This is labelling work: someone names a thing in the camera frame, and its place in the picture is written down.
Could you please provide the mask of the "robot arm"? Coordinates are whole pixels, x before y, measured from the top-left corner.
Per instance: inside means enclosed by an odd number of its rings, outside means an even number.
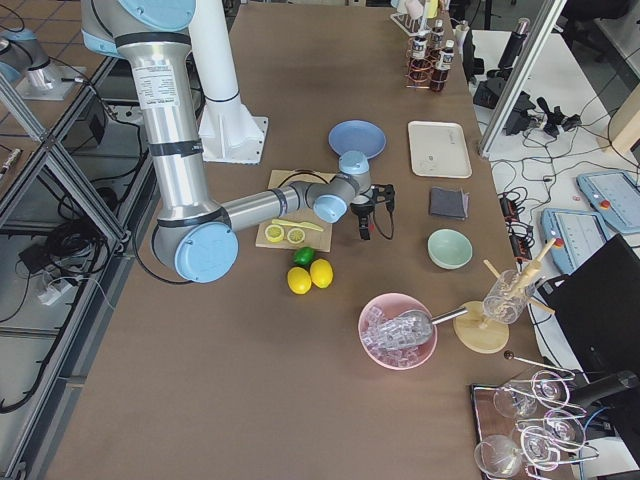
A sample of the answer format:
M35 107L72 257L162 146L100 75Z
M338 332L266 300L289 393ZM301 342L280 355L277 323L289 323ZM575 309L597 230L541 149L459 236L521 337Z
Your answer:
M349 151L326 183L294 181L214 201L205 163L258 163L267 129L241 101L222 4L85 1L81 14L87 48L131 66L163 201L152 250L184 281L224 276L237 258L240 230L301 209L334 223L373 199L368 158Z

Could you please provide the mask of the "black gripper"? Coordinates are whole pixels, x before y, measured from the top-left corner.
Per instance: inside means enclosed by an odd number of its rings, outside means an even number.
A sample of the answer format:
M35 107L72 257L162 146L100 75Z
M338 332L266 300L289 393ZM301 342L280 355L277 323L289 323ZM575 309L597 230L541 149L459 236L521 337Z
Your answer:
M376 206L383 204L389 215L395 210L395 188L392 184L373 184L364 194L357 196L350 204L351 212L358 216L361 240L371 238L371 216Z

